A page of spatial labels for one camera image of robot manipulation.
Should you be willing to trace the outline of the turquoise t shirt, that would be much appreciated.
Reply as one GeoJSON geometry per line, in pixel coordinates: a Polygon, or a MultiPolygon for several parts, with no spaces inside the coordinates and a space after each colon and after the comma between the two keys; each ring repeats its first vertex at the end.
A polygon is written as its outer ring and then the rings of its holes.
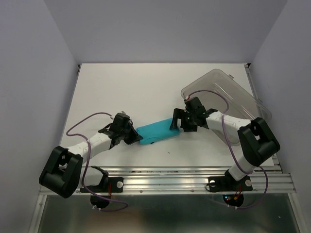
{"type": "Polygon", "coordinates": [[[142,137],[139,140],[141,145],[153,144],[180,134],[179,128],[170,129],[172,118],[158,121],[149,125],[137,128],[137,133],[142,137]]]}

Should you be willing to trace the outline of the clear plastic bin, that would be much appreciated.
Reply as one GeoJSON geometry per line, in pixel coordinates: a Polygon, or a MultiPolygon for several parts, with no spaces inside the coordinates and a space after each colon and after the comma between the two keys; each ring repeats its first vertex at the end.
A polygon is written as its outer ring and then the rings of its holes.
{"type": "Polygon", "coordinates": [[[192,97],[200,99],[207,110],[213,108],[242,119],[261,117],[266,122],[272,118],[271,112],[259,100],[220,69],[213,69],[181,90],[183,98],[191,93],[194,93],[192,97]]]}

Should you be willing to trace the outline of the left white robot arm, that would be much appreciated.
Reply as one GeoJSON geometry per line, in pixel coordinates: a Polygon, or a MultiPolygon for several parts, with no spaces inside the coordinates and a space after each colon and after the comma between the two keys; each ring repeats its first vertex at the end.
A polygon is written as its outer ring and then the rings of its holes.
{"type": "Polygon", "coordinates": [[[121,141],[132,145],[143,137],[135,130],[133,122],[125,113],[115,116],[105,112],[91,114],[69,128],[66,136],[79,136],[84,140],[74,146],[55,147],[39,177],[39,184],[63,198],[70,197],[74,191],[85,185],[85,176],[90,160],[117,146],[121,141]],[[79,124],[96,115],[107,115],[112,122],[98,130],[91,138],[81,133],[71,133],[79,124]]]}

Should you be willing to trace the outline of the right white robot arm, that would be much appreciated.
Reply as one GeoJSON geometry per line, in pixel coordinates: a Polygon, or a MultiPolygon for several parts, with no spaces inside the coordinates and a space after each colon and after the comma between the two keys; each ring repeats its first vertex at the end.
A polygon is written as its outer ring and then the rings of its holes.
{"type": "Polygon", "coordinates": [[[207,190],[210,192],[252,190],[245,183],[247,176],[280,150],[278,140],[263,118],[241,119],[216,109],[207,110],[198,97],[185,100],[184,109],[174,109],[170,130],[178,127],[185,132],[195,132],[198,127],[221,130],[228,145],[230,136],[239,141],[242,157],[234,158],[235,164],[223,176],[209,177],[207,190]]]}

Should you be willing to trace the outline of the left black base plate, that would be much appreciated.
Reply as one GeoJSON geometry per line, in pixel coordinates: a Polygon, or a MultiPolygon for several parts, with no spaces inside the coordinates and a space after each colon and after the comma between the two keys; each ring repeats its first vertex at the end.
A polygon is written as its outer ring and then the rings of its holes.
{"type": "Polygon", "coordinates": [[[106,181],[101,182],[96,186],[88,186],[94,193],[122,193],[123,192],[123,177],[109,177],[106,181]]]}

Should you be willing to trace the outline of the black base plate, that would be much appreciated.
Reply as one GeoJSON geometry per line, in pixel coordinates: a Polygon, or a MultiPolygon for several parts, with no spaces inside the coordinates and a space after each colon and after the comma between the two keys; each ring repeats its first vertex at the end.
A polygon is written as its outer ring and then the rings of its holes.
{"type": "Polygon", "coordinates": [[[106,181],[101,182],[96,186],[88,186],[94,193],[122,193],[123,192],[123,177],[109,177],[106,181]]]}
{"type": "Polygon", "coordinates": [[[245,176],[239,181],[228,176],[214,176],[208,178],[205,189],[212,193],[217,192],[235,192],[235,191],[252,191],[252,182],[249,176],[245,176]]]}

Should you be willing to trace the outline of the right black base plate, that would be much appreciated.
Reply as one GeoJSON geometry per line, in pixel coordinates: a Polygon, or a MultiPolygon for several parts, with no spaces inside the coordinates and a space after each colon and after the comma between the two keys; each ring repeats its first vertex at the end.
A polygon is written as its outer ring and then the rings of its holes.
{"type": "Polygon", "coordinates": [[[212,193],[217,192],[235,192],[235,191],[252,191],[252,182],[249,176],[245,176],[239,181],[228,176],[214,176],[208,178],[205,189],[212,193]]]}

